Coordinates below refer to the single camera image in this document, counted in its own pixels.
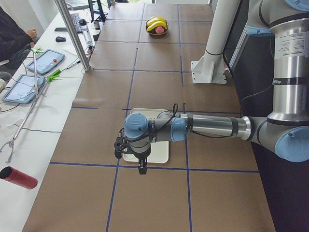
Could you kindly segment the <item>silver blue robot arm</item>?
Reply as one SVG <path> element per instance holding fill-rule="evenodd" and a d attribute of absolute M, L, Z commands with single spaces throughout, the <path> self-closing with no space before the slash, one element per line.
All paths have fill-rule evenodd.
<path fill-rule="evenodd" d="M 219 117 L 161 112 L 156 118 L 133 113 L 114 143 L 115 156 L 132 154 L 147 172 L 151 143 L 182 141 L 188 134 L 257 143 L 290 162 L 309 158 L 309 3 L 306 0 L 252 0 L 247 33 L 274 35 L 273 110 L 266 117 Z"/>

